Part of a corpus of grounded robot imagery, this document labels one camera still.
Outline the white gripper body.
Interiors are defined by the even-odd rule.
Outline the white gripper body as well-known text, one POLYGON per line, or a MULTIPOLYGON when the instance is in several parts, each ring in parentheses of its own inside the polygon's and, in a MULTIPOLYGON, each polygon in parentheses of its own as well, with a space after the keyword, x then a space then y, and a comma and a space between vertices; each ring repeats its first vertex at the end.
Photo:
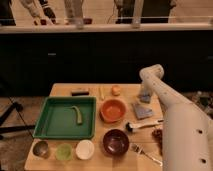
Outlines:
POLYGON ((153 91, 148 87, 148 85, 144 81, 141 82, 138 97, 140 97, 141 95, 149 95, 150 97, 152 97, 153 95, 153 91))

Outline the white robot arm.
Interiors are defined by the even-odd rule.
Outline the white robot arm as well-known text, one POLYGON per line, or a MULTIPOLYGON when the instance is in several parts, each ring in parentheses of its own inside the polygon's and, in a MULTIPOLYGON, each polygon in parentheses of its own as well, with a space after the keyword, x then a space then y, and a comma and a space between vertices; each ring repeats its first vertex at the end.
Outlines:
POLYGON ((213 171, 213 120, 194 102, 162 81, 160 64, 140 70, 142 94, 164 104, 163 171, 213 171))

